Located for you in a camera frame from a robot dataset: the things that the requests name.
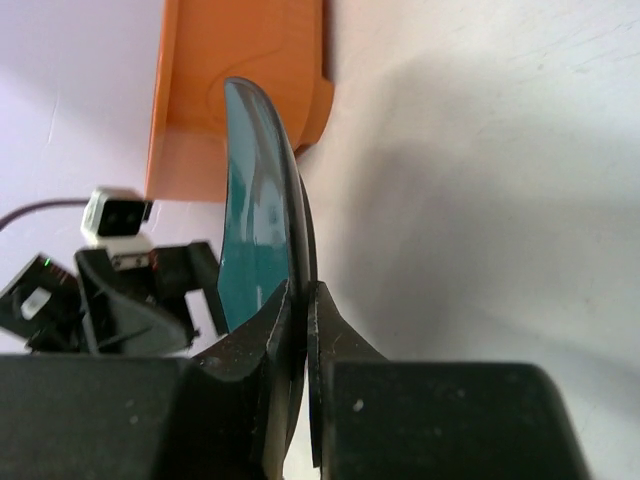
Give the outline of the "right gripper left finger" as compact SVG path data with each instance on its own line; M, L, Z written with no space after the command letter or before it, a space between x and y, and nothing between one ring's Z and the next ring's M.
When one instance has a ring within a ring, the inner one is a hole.
M5 355L5 479L278 479L287 451L291 293L202 359Z

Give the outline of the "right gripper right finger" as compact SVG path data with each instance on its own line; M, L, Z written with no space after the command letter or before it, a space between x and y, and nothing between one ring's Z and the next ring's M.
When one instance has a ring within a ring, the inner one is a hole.
M307 319L313 464L325 479L586 479L560 392L518 362L392 361L326 284Z

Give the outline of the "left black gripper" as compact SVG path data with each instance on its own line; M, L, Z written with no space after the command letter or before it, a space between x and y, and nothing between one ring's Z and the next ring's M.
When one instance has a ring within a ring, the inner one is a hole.
M76 274L37 255L1 293L1 327L33 352L165 356L199 335L186 296L202 291L225 331L219 263L206 242L153 248L150 265L116 271L104 249L76 252Z

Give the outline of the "teal square plate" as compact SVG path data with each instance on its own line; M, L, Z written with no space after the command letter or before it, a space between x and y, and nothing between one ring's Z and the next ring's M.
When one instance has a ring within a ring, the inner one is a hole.
M316 278L308 198L284 125L266 92L224 83L228 185L218 293L228 329L215 344L229 374L257 392L254 451L289 449L302 400L306 307Z

